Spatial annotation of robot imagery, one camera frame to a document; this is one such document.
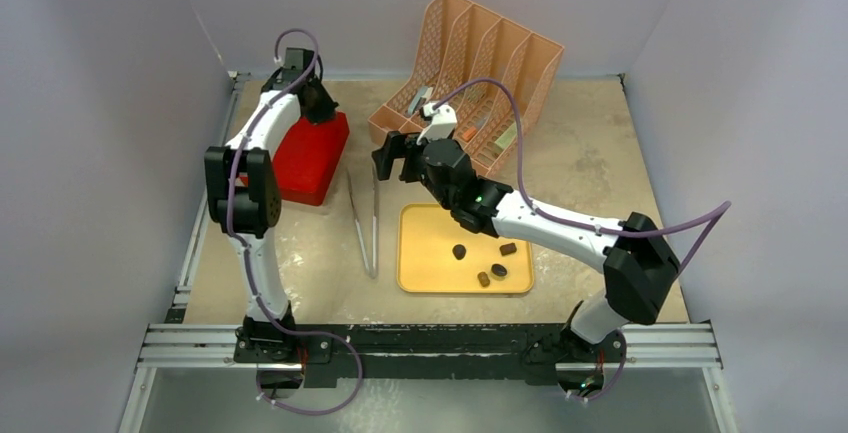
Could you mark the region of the metal tongs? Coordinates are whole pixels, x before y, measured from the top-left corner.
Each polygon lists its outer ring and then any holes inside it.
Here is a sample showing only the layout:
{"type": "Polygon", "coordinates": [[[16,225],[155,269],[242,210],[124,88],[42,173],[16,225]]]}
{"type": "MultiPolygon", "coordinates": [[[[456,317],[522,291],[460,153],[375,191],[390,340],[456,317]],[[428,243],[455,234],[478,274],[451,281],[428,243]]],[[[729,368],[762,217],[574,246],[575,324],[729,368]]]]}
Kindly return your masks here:
{"type": "Polygon", "coordinates": [[[366,222],[360,218],[355,199],[354,185],[351,171],[345,170],[347,193],[360,248],[360,254],[366,274],[371,279],[379,275],[379,212],[380,193],[379,181],[375,169],[372,169],[372,207],[371,214],[366,217],[366,222]]]}

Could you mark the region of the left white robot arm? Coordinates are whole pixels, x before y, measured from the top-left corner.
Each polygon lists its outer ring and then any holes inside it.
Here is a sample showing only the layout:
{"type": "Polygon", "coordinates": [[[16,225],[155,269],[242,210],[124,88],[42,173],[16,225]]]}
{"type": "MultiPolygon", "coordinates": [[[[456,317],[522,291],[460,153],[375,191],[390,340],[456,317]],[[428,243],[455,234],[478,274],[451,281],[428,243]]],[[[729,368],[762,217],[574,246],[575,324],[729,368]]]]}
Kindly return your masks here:
{"type": "Polygon", "coordinates": [[[276,62],[245,125],[224,145],[206,150],[204,171],[210,219],[228,236],[245,278],[247,311],[238,343],[284,362],[295,355],[302,335],[275,252],[282,198],[273,157],[300,119],[325,120],[337,105],[315,71],[322,64],[317,51],[289,47],[276,62]]]}

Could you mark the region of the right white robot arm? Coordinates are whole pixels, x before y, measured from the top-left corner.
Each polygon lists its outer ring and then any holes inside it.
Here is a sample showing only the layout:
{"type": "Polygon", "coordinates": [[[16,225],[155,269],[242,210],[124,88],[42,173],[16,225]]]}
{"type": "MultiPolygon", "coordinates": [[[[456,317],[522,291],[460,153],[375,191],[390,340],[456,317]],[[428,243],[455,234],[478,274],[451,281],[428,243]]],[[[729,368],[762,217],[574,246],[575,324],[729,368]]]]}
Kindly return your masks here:
{"type": "Polygon", "coordinates": [[[400,180],[422,184],[463,229],[527,241],[599,272],[603,290],[576,308],[561,334],[563,350],[573,359],[588,358],[627,324],[654,324],[682,271],[649,217],[633,212],[625,220],[598,218],[535,203],[477,174],[452,138],[421,140],[416,133],[392,131],[371,157],[380,181],[402,160],[400,180]]]}

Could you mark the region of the red box lid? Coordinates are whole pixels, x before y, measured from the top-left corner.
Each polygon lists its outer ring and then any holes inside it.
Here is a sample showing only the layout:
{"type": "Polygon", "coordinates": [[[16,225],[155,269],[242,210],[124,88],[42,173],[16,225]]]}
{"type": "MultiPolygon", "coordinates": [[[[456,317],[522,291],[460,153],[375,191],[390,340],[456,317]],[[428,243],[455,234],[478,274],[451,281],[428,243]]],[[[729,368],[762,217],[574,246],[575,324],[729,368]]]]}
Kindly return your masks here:
{"type": "Polygon", "coordinates": [[[287,132],[272,160],[283,200],[321,206],[350,133],[347,115],[312,124],[299,119],[287,132]]]}

